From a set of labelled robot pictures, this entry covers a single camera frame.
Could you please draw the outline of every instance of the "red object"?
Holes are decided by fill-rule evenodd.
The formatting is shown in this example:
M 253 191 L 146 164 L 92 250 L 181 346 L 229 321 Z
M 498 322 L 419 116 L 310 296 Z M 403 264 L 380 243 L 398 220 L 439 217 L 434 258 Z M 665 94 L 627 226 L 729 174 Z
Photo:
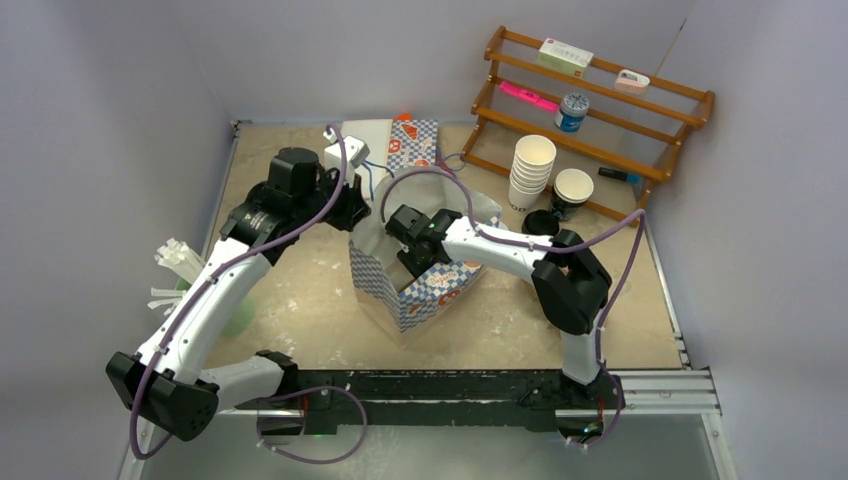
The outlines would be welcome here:
M 408 123 L 402 123 L 400 128 L 403 129 L 403 132 L 406 133 L 406 136 L 411 138 L 412 140 L 418 140 L 418 127 L 415 125 L 410 125 Z

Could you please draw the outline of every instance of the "jar lid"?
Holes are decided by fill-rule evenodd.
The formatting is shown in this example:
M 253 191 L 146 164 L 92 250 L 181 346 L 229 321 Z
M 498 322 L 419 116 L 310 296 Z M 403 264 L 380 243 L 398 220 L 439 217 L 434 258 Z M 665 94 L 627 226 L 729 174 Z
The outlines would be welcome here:
M 559 107 L 569 115 L 586 115 L 589 111 L 589 97 L 582 93 L 569 93 Z

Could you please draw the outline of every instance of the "pink highlighter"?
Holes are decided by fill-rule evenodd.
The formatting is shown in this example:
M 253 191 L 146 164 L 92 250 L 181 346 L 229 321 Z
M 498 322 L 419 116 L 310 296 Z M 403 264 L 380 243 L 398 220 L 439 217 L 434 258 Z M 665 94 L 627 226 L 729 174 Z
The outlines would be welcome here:
M 544 98 L 536 95 L 535 93 L 528 92 L 527 90 L 524 90 L 523 88 L 518 88 L 515 85 L 513 85 L 513 84 L 511 84 L 507 81 L 502 81 L 499 88 L 502 92 L 504 92 L 508 95 L 512 95 L 513 97 L 515 97 L 519 100 L 525 101 L 525 102 L 527 102 L 531 105 L 535 105 L 535 106 L 541 108 L 542 110 L 547 110 L 549 112 L 556 112 L 559 109 L 559 105 L 557 105 L 556 103 L 549 102 L 549 101 L 545 100 Z

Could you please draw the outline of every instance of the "stack of paper cups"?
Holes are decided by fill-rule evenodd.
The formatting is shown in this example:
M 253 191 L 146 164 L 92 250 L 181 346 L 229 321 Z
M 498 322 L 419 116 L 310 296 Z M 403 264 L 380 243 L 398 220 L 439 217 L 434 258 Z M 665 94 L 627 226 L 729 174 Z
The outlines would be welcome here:
M 526 211 L 548 184 L 556 159 L 556 145 L 541 135 L 521 137 L 515 144 L 515 157 L 509 172 L 509 204 Z

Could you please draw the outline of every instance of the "blue jar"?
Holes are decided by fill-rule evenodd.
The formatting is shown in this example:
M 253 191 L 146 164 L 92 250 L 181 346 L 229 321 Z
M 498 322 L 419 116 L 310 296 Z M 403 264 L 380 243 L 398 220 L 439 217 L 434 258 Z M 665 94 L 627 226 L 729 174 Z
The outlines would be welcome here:
M 560 102 L 554 122 L 563 132 L 576 132 L 588 112 L 589 98 L 582 93 L 569 93 Z

